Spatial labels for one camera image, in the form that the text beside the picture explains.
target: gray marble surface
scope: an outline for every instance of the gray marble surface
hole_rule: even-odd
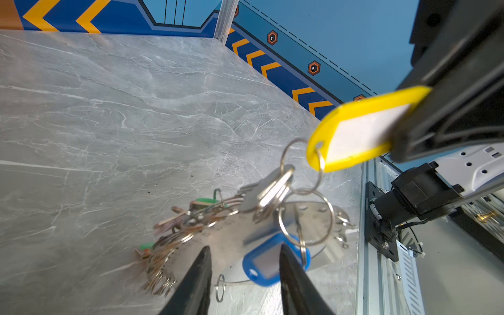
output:
[[[2,314],[157,314],[134,251],[152,226],[276,168],[317,119],[214,39],[0,32]],[[295,185],[316,172],[304,149]],[[360,167],[320,191],[357,223]],[[357,239],[309,272],[353,314]],[[213,313],[281,313],[278,287],[229,289]]]

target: metal corner post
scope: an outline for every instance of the metal corner post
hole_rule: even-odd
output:
[[[222,0],[217,25],[215,26],[214,38],[217,38],[223,44],[227,41],[237,6],[238,0]]]

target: black mounting plate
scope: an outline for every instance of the black mounting plate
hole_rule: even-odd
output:
[[[391,259],[393,262],[397,262],[399,260],[399,256],[397,253],[395,236],[392,240],[386,241],[384,237],[377,232],[377,230],[375,229],[375,222],[378,222],[378,219],[374,216],[373,212],[371,212],[371,209],[369,208],[369,200],[378,198],[384,194],[385,193],[378,187],[376,187],[372,182],[368,181],[366,183],[366,222],[364,225],[364,236],[366,237],[366,240],[380,252],[380,254]],[[385,242],[389,244],[388,248],[383,247],[383,244],[385,244]]]

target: metal key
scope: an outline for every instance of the metal key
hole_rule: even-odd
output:
[[[335,221],[335,229],[334,233],[337,234],[335,238],[341,242],[341,247],[348,248],[348,241],[346,237],[346,230],[355,229],[355,225],[350,223],[350,218],[348,214],[343,210],[339,209],[339,207],[335,207],[336,212],[336,221]]]
[[[277,207],[287,195],[293,173],[294,166],[285,165],[283,174],[280,173],[280,168],[277,168],[257,183],[240,188],[238,193],[245,196],[238,207],[239,212],[257,211],[256,214],[264,213],[267,216],[273,210],[271,207]],[[255,215],[254,221],[266,216]]]
[[[176,217],[172,217],[167,220],[163,220],[161,222],[156,223],[156,225],[154,225],[154,235],[164,234],[167,231],[173,229],[174,227],[180,226],[189,217],[190,216],[188,214],[181,213]]]

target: blue key tag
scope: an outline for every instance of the blue key tag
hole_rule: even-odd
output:
[[[250,280],[263,287],[269,287],[280,281],[279,261],[283,243],[290,247],[301,265],[301,250],[289,242],[282,233],[278,233],[243,257],[243,271]],[[310,267],[310,263],[311,254],[309,249],[306,249],[305,271]]]

